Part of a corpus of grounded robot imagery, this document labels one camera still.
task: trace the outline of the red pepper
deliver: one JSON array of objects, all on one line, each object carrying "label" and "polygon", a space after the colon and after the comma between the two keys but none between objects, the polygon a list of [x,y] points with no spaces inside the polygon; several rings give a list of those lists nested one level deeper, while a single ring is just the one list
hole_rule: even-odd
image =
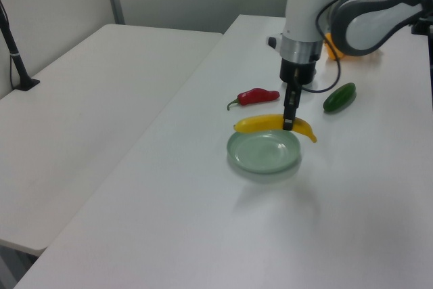
[{"label": "red pepper", "polygon": [[267,91],[266,89],[253,88],[245,93],[240,93],[237,99],[227,105],[227,111],[230,110],[230,105],[237,103],[242,106],[255,103],[263,103],[274,101],[279,97],[278,91]]}]

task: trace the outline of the pepper stem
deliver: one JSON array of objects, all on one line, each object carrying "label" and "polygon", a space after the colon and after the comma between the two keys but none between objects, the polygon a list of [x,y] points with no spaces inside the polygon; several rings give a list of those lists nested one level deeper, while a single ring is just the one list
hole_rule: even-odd
[{"label": "pepper stem", "polygon": [[227,111],[230,111],[230,105],[231,105],[231,104],[234,104],[234,103],[239,104],[239,100],[238,100],[238,98],[235,99],[234,101],[230,102],[230,103],[227,105]]}]

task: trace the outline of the green plate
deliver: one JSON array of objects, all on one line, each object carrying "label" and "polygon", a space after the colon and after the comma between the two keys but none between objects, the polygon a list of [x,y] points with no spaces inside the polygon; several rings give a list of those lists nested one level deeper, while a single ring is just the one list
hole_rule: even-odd
[{"label": "green plate", "polygon": [[300,144],[290,131],[235,132],[227,142],[227,153],[241,169],[253,173],[275,173],[296,163]]}]

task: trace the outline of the toy banana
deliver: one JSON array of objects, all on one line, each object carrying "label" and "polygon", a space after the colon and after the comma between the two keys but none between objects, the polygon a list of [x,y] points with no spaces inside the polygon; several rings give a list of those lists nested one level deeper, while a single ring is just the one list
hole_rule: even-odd
[{"label": "toy banana", "polygon": [[[251,133],[266,130],[282,130],[283,129],[283,115],[282,114],[266,114],[251,116],[244,118],[235,124],[235,131],[241,133]],[[311,126],[300,118],[295,118],[293,123],[293,132],[306,135],[312,142],[317,142],[317,138],[311,129]]]}]

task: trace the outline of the green pepper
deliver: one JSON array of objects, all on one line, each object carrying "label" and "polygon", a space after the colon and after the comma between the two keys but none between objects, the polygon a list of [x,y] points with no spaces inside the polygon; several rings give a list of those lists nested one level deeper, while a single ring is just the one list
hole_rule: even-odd
[{"label": "green pepper", "polygon": [[357,88],[354,83],[348,83],[334,91],[323,103],[325,112],[333,112],[347,104],[354,96]]}]

